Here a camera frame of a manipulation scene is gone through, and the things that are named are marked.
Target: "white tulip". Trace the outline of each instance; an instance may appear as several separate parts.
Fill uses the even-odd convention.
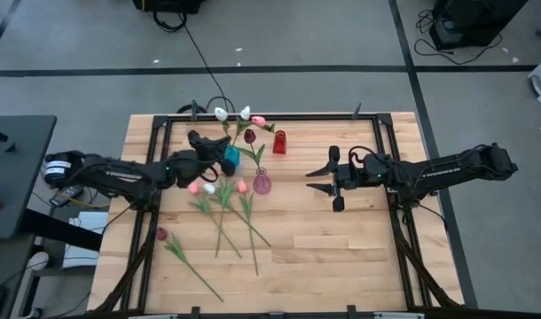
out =
[[[209,195],[216,192],[216,188],[212,184],[203,184],[203,190]]]
[[[216,107],[215,113],[216,113],[216,118],[218,120],[220,120],[220,121],[227,120],[227,112],[223,108]]]
[[[241,115],[241,119],[245,121],[249,121],[249,119],[251,118],[251,106],[249,105],[245,106],[243,111],[241,111],[240,115]]]

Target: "dark red rose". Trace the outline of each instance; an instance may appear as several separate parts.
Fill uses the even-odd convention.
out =
[[[249,128],[245,130],[243,137],[245,138],[245,143],[247,144],[252,144],[256,140],[255,132]]]
[[[162,227],[159,227],[156,229],[156,239],[160,240],[160,241],[165,241],[166,238],[168,238],[168,233],[166,232],[165,229],[163,229]]]

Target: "black bag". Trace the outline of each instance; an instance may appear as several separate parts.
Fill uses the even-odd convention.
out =
[[[152,12],[154,22],[166,32],[176,32],[185,26],[188,13],[195,14],[200,11],[200,4],[205,0],[132,0],[137,9],[144,12]],[[158,20],[158,12],[176,12],[182,14],[182,23],[178,26],[170,26],[164,21]]]

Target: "pink glass vase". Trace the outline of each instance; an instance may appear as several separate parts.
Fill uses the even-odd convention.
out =
[[[267,176],[267,170],[264,167],[256,169],[256,177],[253,180],[253,189],[257,194],[267,194],[271,191],[272,182]]]

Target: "black desk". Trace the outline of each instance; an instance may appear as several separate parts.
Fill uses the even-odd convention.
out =
[[[27,209],[35,180],[56,124],[55,116],[0,116],[0,132],[9,137],[0,143],[0,284],[26,267],[35,235],[97,250],[101,236]],[[4,152],[11,143],[16,151]],[[2,317],[8,317],[22,274],[4,286],[7,297]]]

